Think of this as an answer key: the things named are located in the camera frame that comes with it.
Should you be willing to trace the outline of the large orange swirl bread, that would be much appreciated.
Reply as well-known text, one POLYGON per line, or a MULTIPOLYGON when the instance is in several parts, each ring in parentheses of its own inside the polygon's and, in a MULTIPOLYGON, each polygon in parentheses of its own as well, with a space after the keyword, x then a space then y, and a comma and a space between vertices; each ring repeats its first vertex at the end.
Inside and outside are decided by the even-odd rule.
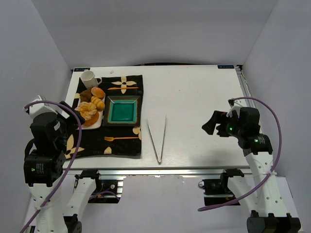
POLYGON ((81 102, 74 110, 78 111, 85 120, 83 124, 85 127, 95 124, 100 116, 96 105, 91 102, 81 102))

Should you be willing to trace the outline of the silver metal tongs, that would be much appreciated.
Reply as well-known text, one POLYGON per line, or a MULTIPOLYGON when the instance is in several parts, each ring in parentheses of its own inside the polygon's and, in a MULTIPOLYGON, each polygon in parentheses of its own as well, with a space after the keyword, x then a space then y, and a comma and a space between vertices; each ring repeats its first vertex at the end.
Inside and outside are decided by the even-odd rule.
POLYGON ((149 135, 153 144, 158 164, 162 163, 167 118, 165 114, 147 117, 149 135))

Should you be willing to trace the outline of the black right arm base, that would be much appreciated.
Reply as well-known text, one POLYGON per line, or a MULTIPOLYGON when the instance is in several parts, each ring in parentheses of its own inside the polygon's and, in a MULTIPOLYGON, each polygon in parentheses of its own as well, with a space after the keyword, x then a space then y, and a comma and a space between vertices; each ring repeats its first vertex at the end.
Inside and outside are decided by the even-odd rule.
POLYGON ((223 204, 236 199, 233 192, 227 186, 228 179, 234 176, 244 177, 244 174, 237 168, 225 169, 219 178, 203 179, 198 183, 198 187, 204 190, 205 206, 223 204))

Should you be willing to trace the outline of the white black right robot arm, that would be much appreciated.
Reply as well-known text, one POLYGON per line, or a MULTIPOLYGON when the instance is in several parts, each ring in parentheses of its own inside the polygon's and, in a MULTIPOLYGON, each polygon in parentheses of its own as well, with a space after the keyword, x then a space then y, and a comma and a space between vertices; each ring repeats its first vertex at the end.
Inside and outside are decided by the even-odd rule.
POLYGON ((250 187, 238 168, 225 169, 218 180, 204 180, 206 195, 232 194, 250 214, 246 221, 249 233, 297 233, 298 217, 284 204, 274 171, 273 149, 267 135, 260 133, 259 111, 251 107, 233 107, 230 112, 214 111, 202 126, 209 135, 235 137, 250 166, 254 187, 250 187))

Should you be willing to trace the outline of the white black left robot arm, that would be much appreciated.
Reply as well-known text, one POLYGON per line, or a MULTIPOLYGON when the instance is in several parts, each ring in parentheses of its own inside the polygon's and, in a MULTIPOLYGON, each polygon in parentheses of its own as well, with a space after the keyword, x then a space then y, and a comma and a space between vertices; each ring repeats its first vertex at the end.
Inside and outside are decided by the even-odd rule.
POLYGON ((23 170, 35 213, 21 232, 26 232, 34 221, 37 233, 80 233, 85 207, 100 187, 99 172, 84 170, 76 176, 74 192, 65 208, 61 184, 69 171, 63 170, 69 137, 74 131, 81 131, 85 121, 64 101, 34 100, 24 109, 33 118, 33 138, 25 148, 23 170))

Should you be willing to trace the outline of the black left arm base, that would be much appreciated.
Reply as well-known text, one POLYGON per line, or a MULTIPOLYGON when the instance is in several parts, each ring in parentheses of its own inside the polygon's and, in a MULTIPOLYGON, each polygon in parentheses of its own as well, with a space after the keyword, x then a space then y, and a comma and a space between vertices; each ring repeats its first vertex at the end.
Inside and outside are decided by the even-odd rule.
POLYGON ((99 204, 117 204, 121 199, 123 180, 111 179, 102 177, 98 170, 84 170, 82 173, 76 174, 74 183, 74 191, 79 186, 80 180, 85 180, 86 178, 94 178, 96 188, 92 192, 88 203, 99 203, 99 204))

